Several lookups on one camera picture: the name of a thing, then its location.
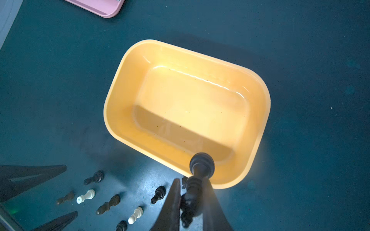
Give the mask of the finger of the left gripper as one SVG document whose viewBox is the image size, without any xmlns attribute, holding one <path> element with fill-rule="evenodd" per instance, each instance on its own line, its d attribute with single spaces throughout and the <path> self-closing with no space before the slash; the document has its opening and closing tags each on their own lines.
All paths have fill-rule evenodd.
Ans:
<svg viewBox="0 0 370 231">
<path fill-rule="evenodd" d="M 32 231 L 61 231 L 63 230 L 67 225 L 69 225 L 73 220 L 75 220 L 78 217 L 78 212 L 74 211 L 69 214 L 60 216 L 48 223 L 45 223 Z"/>
<path fill-rule="evenodd" d="M 41 167 L 1 165 L 1 202 L 34 188 L 66 170 L 66 165 Z"/>
</svg>

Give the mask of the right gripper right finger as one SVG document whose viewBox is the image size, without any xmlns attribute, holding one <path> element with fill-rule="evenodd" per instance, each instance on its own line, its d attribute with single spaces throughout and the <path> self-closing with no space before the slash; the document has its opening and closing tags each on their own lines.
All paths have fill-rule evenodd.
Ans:
<svg viewBox="0 0 370 231">
<path fill-rule="evenodd" d="M 203 230 L 232 231 L 208 178 L 202 179 Z"/>
</svg>

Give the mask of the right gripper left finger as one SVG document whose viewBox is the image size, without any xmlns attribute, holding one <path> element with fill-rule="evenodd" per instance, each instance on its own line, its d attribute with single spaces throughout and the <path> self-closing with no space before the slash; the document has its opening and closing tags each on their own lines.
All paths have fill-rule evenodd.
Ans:
<svg viewBox="0 0 370 231">
<path fill-rule="evenodd" d="M 180 230 L 181 183 L 180 179 L 173 180 L 161 212 L 151 231 Z"/>
</svg>

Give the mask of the black pawn chess piece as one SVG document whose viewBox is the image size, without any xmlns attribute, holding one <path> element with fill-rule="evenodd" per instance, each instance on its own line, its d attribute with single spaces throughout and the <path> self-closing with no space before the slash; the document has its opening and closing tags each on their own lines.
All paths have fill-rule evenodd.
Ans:
<svg viewBox="0 0 370 231">
<path fill-rule="evenodd" d="M 159 200 L 162 200 L 166 195 L 166 188 L 164 186 L 160 186 L 155 190 L 154 196 L 151 198 L 150 203 L 152 205 L 156 204 Z"/>
</svg>

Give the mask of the black king chess piece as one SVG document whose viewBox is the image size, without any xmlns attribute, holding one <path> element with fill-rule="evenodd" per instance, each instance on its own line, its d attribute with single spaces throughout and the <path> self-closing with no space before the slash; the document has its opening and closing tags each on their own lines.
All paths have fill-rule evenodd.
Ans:
<svg viewBox="0 0 370 231">
<path fill-rule="evenodd" d="M 190 161 L 190 172 L 193 176 L 187 179 L 186 193 L 181 197 L 180 208 L 182 210 L 181 221 L 184 228 L 188 228 L 194 217 L 203 211 L 203 189 L 204 178 L 210 179 L 215 172 L 214 160 L 206 153 L 195 154 Z"/>
</svg>

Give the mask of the brown bishop chess piece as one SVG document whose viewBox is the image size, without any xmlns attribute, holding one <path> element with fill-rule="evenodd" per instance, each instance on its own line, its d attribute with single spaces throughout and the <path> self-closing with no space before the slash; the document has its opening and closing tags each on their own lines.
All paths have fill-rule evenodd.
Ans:
<svg viewBox="0 0 370 231">
<path fill-rule="evenodd" d="M 100 206 L 95 213 L 96 215 L 102 215 L 105 212 L 109 211 L 111 207 L 115 207 L 119 203 L 120 203 L 120 196 L 119 194 L 116 194 L 110 199 L 109 202 L 105 202 L 102 206 Z"/>
</svg>

